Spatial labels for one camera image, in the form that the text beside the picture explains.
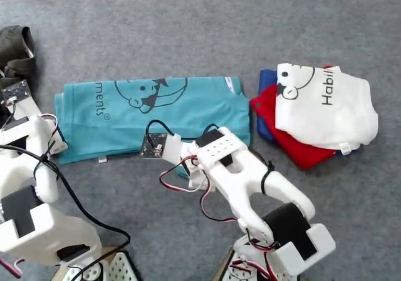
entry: blue t-shirt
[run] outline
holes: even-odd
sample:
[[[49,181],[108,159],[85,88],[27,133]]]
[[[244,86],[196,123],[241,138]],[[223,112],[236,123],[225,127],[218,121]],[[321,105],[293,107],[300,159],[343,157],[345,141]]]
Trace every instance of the blue t-shirt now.
[[[198,137],[211,123],[226,126],[247,145],[249,100],[239,78],[168,78],[67,84],[55,96],[68,149],[60,163],[139,151],[150,120],[182,137]],[[165,133],[154,124],[151,133]]]
[[[267,87],[275,85],[276,83],[277,83],[277,71],[270,69],[261,70],[259,77],[259,95]],[[273,134],[269,131],[262,117],[256,118],[256,129],[264,139],[269,141],[275,141]]]

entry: cartoon print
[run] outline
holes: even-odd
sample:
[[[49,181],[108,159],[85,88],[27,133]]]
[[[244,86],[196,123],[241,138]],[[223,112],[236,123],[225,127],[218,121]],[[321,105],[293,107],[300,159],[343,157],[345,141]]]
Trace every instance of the cartoon print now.
[[[306,87],[315,75],[315,68],[289,63],[277,67],[277,96],[286,100],[295,100],[299,90]]]
[[[156,107],[174,104],[184,93],[188,79],[153,79],[150,81],[115,81],[118,93],[128,101],[132,108],[149,113]]]

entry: t-shirt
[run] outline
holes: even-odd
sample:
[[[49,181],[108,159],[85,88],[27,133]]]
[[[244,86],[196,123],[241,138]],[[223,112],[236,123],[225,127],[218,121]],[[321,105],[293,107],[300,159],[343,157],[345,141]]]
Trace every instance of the t-shirt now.
[[[264,69],[260,72],[259,77],[259,95],[265,90],[267,87],[271,85],[275,85],[277,83],[277,71]],[[258,133],[268,141],[274,141],[273,134],[269,131],[268,127],[264,123],[262,117],[258,116],[256,118],[256,129]]]
[[[168,78],[67,84],[55,97],[68,149],[60,163],[139,151],[150,120],[182,137],[198,137],[210,123],[251,141],[249,100],[237,77]],[[154,124],[151,133],[165,133]]]
[[[289,63],[277,68],[276,128],[299,142],[345,153],[378,131],[369,83],[330,68]]]
[[[263,117],[269,131],[287,155],[303,170],[307,170],[334,156],[335,150],[317,148],[298,142],[288,133],[276,129],[275,107],[277,86],[265,89],[257,98],[250,101],[257,115]]]

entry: gray felt mat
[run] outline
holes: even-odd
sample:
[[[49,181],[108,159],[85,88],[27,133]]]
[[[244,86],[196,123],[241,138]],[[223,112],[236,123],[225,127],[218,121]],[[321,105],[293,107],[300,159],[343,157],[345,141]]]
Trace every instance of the gray felt mat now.
[[[379,133],[370,146],[300,171],[254,135],[255,147],[304,191],[337,250],[305,272],[310,280],[398,280],[401,256],[401,1],[383,0],[3,0],[0,25],[31,26],[39,72],[33,86],[54,112],[63,84],[100,79],[238,75],[256,96],[259,70],[278,63],[324,66],[370,81]],[[210,280],[235,239],[235,223],[204,218],[200,193],[167,191],[162,161],[137,156],[63,165],[96,217],[129,231],[129,251],[145,280]],[[171,181],[181,182],[177,176]],[[279,203],[257,196],[260,215]],[[60,186],[56,206],[79,211]],[[228,215],[216,193],[213,215]],[[118,235],[99,229],[105,245]],[[55,268],[22,265],[25,280],[48,280]],[[11,280],[0,268],[0,280]]]

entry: white t-shirt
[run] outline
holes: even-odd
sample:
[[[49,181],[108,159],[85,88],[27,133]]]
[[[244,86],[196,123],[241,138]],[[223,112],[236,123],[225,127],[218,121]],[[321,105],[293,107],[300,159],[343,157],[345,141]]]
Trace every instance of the white t-shirt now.
[[[276,128],[299,142],[344,155],[377,135],[369,83],[339,68],[277,67]]]

